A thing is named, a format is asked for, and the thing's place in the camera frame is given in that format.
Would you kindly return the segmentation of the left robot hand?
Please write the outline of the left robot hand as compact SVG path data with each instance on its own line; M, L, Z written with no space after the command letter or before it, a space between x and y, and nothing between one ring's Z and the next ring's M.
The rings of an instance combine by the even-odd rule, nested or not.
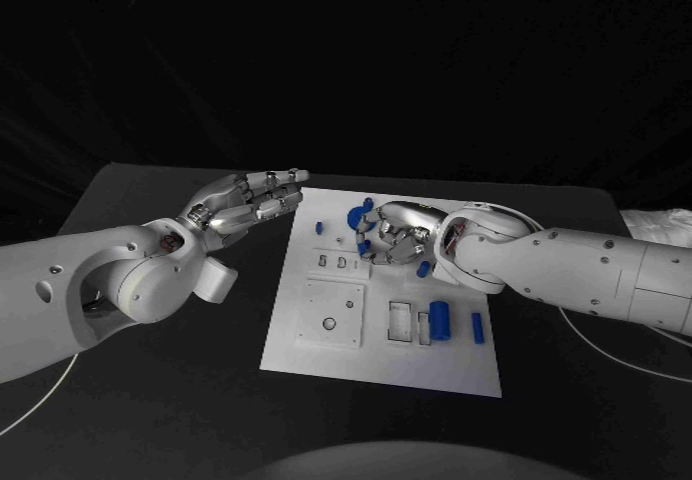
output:
M255 225L297 210L308 178L303 169L230 174L196 192L176 221L207 253L236 243Z

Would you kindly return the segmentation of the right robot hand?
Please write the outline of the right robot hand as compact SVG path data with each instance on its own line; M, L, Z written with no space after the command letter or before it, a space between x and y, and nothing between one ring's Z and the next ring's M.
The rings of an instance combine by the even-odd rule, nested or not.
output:
M356 226L356 246L360 259L373 265L408 264L434 246L448 213L408 201L392 201L360 215ZM378 238L389 246L375 252L365 237L378 226Z

